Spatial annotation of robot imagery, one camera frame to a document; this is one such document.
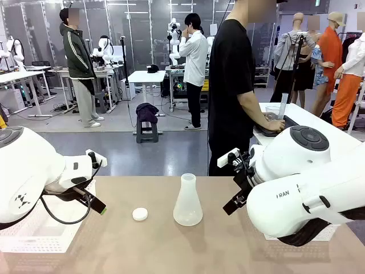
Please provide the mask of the person's right hand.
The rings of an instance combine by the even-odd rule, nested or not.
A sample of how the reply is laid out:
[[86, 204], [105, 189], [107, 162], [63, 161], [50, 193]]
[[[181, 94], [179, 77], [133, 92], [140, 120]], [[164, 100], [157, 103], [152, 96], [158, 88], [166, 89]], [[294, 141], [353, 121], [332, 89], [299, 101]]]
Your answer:
[[268, 120], [263, 127], [269, 131], [281, 132], [285, 129], [284, 120]]

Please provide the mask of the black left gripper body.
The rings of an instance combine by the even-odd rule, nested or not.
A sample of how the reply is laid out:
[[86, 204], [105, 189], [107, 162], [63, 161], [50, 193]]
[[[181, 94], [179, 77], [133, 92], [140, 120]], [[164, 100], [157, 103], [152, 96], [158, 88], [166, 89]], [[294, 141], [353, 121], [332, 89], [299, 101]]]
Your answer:
[[58, 197], [60, 200], [86, 200], [85, 190], [78, 187], [71, 187], [63, 192], [55, 192], [51, 190], [45, 190], [46, 195], [53, 195]]

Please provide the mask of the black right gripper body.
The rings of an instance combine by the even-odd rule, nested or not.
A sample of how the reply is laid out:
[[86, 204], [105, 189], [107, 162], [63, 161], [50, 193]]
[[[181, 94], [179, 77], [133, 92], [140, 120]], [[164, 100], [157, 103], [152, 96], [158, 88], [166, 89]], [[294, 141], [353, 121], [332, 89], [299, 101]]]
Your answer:
[[234, 197], [233, 201], [236, 205], [245, 205], [248, 195], [254, 187], [253, 177], [255, 175], [254, 168], [249, 166], [250, 156], [239, 155], [233, 161], [235, 176], [234, 182], [241, 189]]

